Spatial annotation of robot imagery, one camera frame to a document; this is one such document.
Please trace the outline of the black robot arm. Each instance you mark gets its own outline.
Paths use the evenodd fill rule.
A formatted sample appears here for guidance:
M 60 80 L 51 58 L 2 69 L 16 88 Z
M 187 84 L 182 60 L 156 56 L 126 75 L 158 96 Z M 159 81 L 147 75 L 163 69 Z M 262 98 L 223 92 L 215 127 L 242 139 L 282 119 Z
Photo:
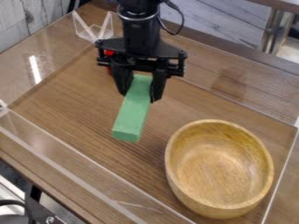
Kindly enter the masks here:
M 171 32 L 160 19 L 160 4 L 167 4 L 182 15 L 182 24 Z M 184 26 L 184 15 L 171 0 L 118 0 L 116 15 L 122 21 L 123 37 L 99 39 L 98 64 L 110 67 L 118 92 L 126 95 L 134 82 L 134 71 L 152 74 L 151 102 L 163 98 L 164 86 L 172 76 L 184 76 L 187 52 L 164 42 L 160 30 L 178 35 Z

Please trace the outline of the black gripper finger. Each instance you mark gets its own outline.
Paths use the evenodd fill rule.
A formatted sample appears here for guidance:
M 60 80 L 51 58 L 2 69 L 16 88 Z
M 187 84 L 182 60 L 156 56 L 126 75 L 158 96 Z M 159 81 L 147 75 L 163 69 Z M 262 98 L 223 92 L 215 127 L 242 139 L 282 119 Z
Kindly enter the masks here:
M 118 64 L 112 65 L 111 70 L 118 92 L 122 95 L 126 95 L 134 80 L 134 70 L 130 67 Z
M 151 102 L 156 102 L 163 98 L 164 86 L 167 82 L 167 74 L 163 69 L 156 69 L 152 73 L 152 83 L 151 83 Z

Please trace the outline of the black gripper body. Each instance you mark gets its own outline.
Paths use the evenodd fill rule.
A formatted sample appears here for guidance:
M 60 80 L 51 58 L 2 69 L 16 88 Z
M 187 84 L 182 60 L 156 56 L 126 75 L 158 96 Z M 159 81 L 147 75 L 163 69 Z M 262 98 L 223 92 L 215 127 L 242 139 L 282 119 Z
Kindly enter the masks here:
M 187 52 L 162 39 L 160 18 L 122 18 L 120 21 L 123 36 L 95 42 L 99 50 L 98 63 L 106 67 L 112 66 L 112 58 L 119 56 L 120 65 L 132 70 L 151 73 L 162 68 L 168 76 L 183 76 Z M 106 50 L 115 51 L 111 63 L 104 54 Z

